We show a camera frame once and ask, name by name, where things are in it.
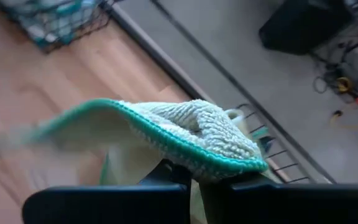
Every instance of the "wire basket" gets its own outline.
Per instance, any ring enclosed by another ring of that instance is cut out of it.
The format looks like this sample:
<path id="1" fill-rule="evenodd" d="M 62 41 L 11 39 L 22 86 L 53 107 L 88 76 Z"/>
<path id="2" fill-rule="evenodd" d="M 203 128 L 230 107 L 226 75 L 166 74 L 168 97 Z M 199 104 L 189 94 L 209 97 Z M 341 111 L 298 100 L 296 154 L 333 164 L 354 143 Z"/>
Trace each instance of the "wire basket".
<path id="1" fill-rule="evenodd" d="M 100 4 L 101 0 L 0 0 L 0 10 L 49 53 L 106 27 L 109 16 Z"/>
<path id="2" fill-rule="evenodd" d="M 262 121 L 260 115 L 250 104 L 244 103 L 237 107 L 244 112 L 244 118 L 249 134 L 253 139 L 258 140 L 264 158 L 269 164 L 271 173 L 284 184 L 311 184 L 315 181 L 306 171 L 306 169 L 298 162 L 296 157 L 281 144 L 273 132 L 269 131 L 266 124 Z"/>

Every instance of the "floor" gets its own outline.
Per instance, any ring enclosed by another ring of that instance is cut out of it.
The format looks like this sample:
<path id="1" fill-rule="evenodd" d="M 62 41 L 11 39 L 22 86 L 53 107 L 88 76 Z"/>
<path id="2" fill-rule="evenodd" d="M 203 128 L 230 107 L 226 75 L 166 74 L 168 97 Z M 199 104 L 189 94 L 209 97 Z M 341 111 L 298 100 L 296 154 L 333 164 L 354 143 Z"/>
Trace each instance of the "floor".
<path id="1" fill-rule="evenodd" d="M 99 97 L 133 102 L 189 100 L 113 22 L 45 55 L 0 15 L 0 133 L 39 123 Z M 21 223 L 21 205 L 34 187 L 26 182 L 31 177 L 15 171 L 30 157 L 0 155 L 0 223 Z M 102 160 L 89 157 L 83 161 L 85 174 L 73 182 L 96 184 Z M 72 178 L 64 170 L 54 169 L 44 187 Z"/>
<path id="2" fill-rule="evenodd" d="M 309 57 L 269 51 L 260 44 L 257 31 L 281 1 L 160 2 L 329 176 L 340 183 L 358 183 L 358 129 L 329 122 L 345 103 L 330 91 L 313 91 L 318 72 Z M 247 101 L 150 1 L 124 1 L 117 11 L 203 96 L 223 108 Z M 338 122 L 357 124 L 358 110 Z"/>

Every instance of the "black speaker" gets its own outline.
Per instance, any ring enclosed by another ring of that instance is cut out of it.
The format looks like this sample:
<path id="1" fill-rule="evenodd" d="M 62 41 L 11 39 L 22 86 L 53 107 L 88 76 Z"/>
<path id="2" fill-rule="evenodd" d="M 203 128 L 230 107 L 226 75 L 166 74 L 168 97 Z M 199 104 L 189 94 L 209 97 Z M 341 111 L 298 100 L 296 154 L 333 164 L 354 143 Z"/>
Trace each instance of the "black speaker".
<path id="1" fill-rule="evenodd" d="M 263 45 L 303 55 L 352 20 L 342 0 L 286 0 L 259 30 Z"/>

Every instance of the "microfiber cloth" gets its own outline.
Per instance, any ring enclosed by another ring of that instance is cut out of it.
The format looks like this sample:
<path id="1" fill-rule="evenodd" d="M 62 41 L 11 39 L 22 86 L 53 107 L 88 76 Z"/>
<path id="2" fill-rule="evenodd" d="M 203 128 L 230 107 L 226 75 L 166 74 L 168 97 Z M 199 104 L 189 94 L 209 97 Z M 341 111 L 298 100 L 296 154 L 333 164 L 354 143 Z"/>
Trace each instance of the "microfiber cloth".
<path id="1" fill-rule="evenodd" d="M 130 167 L 139 163 L 152 167 L 163 157 L 186 167 L 202 182 L 268 169 L 257 144 L 220 107 L 203 100 L 128 103 L 95 99 L 41 124 L 30 139 L 67 151 L 106 148 L 113 168 L 118 169 L 117 179 L 142 178 L 150 170 L 133 173 Z"/>

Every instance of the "green cloth edge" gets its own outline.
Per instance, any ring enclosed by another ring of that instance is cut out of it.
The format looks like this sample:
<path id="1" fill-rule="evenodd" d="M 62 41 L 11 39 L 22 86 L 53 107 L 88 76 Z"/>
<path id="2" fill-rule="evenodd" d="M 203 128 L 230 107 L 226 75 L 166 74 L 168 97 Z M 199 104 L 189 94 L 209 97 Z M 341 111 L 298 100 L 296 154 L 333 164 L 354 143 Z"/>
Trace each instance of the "green cloth edge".
<path id="1" fill-rule="evenodd" d="M 132 125 L 149 136 L 153 142 L 161 144 L 162 147 L 160 148 L 163 151 L 178 152 L 180 155 L 184 156 L 184 158 L 191 159 L 196 164 L 199 164 L 201 161 L 204 163 L 204 166 L 209 167 L 208 170 L 212 172 L 240 174 L 243 172 L 263 172 L 269 168 L 267 163 L 262 159 L 231 159 L 209 152 L 186 139 L 179 138 L 136 113 L 134 110 L 109 98 L 89 100 L 82 105 L 65 111 L 57 118 L 41 125 L 38 131 L 32 133 L 30 139 L 31 141 L 36 141 L 47 137 L 50 133 L 69 124 L 79 116 L 83 116 L 84 113 L 101 108 L 118 111 L 123 114 Z"/>

